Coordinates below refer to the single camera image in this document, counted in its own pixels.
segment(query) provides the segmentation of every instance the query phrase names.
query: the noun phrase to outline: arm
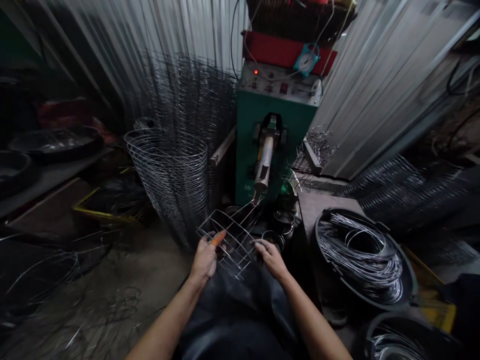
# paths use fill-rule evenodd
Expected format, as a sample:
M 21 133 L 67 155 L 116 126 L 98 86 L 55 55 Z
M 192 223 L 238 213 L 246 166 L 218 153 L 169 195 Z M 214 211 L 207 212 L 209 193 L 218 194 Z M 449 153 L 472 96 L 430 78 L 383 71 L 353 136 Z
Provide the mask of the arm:
M 222 231 L 210 243 L 206 236 L 200 239 L 188 279 L 125 360 L 172 358 L 205 285 L 217 269 L 215 249 L 224 237 Z
M 255 240 L 268 271 L 278 280 L 293 309 L 296 322 L 312 359 L 352 359 L 328 321 L 289 273 L 277 247 L 266 240 Z

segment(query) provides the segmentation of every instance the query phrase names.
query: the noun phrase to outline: white wall panel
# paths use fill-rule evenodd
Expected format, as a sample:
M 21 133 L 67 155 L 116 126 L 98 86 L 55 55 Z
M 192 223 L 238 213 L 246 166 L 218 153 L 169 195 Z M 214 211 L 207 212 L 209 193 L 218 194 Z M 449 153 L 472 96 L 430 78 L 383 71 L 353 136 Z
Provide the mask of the white wall panel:
M 56 32 L 55 37 L 44 34 L 46 48 L 67 49 L 78 64 L 72 77 L 81 72 L 110 105 L 111 89 L 125 101 L 125 94 L 144 87 L 142 60 L 147 49 L 167 55 L 188 53 L 231 69 L 232 25 L 233 60 L 239 73 L 240 32 L 248 27 L 249 18 L 246 2 L 240 0 L 232 24 L 236 2 L 3 0 L 0 6 L 10 18 L 14 8 L 27 8 L 30 16 L 40 9 Z M 339 146 L 324 173 L 347 179 L 387 150 L 442 94 L 457 60 L 448 50 L 479 17 L 477 6 L 460 1 L 357 3 L 357 18 L 335 45 L 339 53 L 312 122 L 332 130 L 332 142 Z M 31 27 L 28 21 L 15 23 L 24 27 L 24 33 Z M 35 42 L 35 36 L 29 38 Z M 70 69 L 68 63 L 63 65 Z
M 449 50 L 479 18 L 477 6 L 447 3 L 368 1 L 359 12 L 312 123 L 338 145 L 325 175 L 352 179 L 445 91 Z

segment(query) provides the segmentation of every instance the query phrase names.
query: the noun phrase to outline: hand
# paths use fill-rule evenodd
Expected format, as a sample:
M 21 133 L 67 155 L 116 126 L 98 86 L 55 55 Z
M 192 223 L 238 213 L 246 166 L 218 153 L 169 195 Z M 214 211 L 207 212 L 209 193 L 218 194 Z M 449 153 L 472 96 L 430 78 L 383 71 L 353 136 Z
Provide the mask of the hand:
M 210 232 L 208 235 L 213 236 L 214 234 L 214 232 Z M 200 239 L 190 271 L 192 281 L 205 286 L 207 281 L 215 274 L 217 269 L 216 248 L 224 239 L 225 234 L 226 231 L 222 230 L 210 243 L 206 235 Z
M 255 239 L 253 243 L 255 249 L 263 258 L 266 268 L 275 279 L 280 281 L 290 274 L 279 250 L 274 244 L 264 239 Z

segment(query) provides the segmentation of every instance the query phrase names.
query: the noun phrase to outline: control panel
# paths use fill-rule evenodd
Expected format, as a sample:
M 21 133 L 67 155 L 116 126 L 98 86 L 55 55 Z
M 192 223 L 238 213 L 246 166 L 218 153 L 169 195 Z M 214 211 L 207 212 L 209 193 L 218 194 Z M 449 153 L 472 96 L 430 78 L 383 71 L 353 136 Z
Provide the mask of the control panel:
M 318 107 L 322 83 L 317 75 L 303 77 L 292 69 L 257 64 L 245 60 L 241 72 L 240 90 Z

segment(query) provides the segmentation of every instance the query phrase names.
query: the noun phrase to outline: stack of wire rings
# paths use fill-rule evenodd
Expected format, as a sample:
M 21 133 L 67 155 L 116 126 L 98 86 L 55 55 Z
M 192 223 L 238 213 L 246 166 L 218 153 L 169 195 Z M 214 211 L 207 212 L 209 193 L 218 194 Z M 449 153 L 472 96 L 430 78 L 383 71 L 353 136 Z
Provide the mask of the stack of wire rings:
M 329 221 L 320 219 L 318 245 L 362 295 L 379 304 L 395 304 L 403 293 L 402 258 L 388 236 L 356 220 L 337 213 Z

